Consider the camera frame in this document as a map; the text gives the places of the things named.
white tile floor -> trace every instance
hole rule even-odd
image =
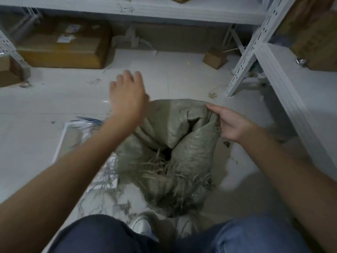
[[[230,57],[219,70],[202,63],[202,58],[201,54],[159,52],[153,56],[150,51],[117,50],[106,71],[34,68],[31,88],[1,88],[0,202],[51,164],[66,121],[77,115],[107,116],[108,83],[124,69],[142,72],[152,100],[203,100],[230,107],[265,127],[273,123],[258,91],[244,90],[235,97],[224,97],[237,57]],[[210,99],[209,92],[217,93],[217,97]],[[275,208],[275,191],[239,145],[227,148],[219,141],[214,173],[219,187],[209,196],[203,211],[214,220]],[[76,218],[75,209],[66,224]]]

left hand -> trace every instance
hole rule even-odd
[[[142,124],[146,115],[149,95],[145,92],[140,72],[134,76],[129,70],[119,74],[110,83],[110,103],[113,117],[130,125],[133,129]]]

hand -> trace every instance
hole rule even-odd
[[[149,95],[145,92],[143,78],[140,72],[134,76],[129,70],[119,74],[115,82],[110,83],[110,103],[113,117],[137,128],[146,115]]]
[[[220,116],[221,136],[230,141],[240,143],[251,131],[259,128],[243,115],[223,106],[210,103],[207,108]]]

shelf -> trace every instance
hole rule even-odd
[[[290,49],[270,43],[256,57],[314,164],[337,180],[337,72],[299,67]]]
[[[266,11],[257,0],[0,0],[0,5],[260,25]]]

jeans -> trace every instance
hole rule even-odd
[[[49,253],[157,253],[158,243],[106,215],[87,216],[58,234]],[[289,224],[268,215],[217,224],[175,241],[173,253],[306,253],[311,252]]]

